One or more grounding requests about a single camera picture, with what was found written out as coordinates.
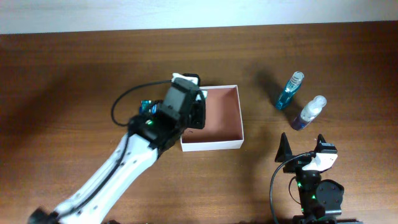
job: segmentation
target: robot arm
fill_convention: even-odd
[[[205,95],[197,85],[199,78],[173,76],[156,112],[146,111],[129,120],[127,134],[83,187],[50,215],[36,210],[28,223],[101,223],[132,182],[172,147],[185,129],[204,128]]]

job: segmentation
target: clear plastic bottle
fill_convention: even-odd
[[[284,109],[292,101],[292,97],[299,90],[304,79],[302,72],[295,72],[292,78],[286,83],[285,89],[280,94],[275,107],[278,110]]]
[[[321,113],[322,108],[326,105],[326,98],[323,96],[316,96],[310,101],[301,113],[294,119],[292,128],[300,131],[305,128],[311,121],[313,121],[318,114]]]

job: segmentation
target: open white box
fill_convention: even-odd
[[[181,136],[182,151],[239,149],[244,136],[238,86],[200,88],[208,92],[205,128],[186,129]]]

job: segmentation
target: white background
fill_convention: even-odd
[[[0,0],[0,33],[398,20],[397,0]]]

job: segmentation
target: wooden table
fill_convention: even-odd
[[[304,24],[211,29],[0,35],[0,223],[25,223],[76,192],[126,132],[109,117],[128,88],[200,74],[203,85],[239,87],[241,149],[182,152],[179,143],[124,193],[106,220],[121,223],[271,223],[269,182],[280,135],[293,153],[322,133],[338,160],[323,174],[345,187],[341,218],[398,219],[398,23]],[[305,74],[285,111],[273,99],[291,75]],[[116,108],[137,113],[139,90]],[[314,96],[328,104],[303,131],[289,121]],[[300,214],[292,175],[278,174],[280,219]],[[297,189],[292,187],[295,197]]]

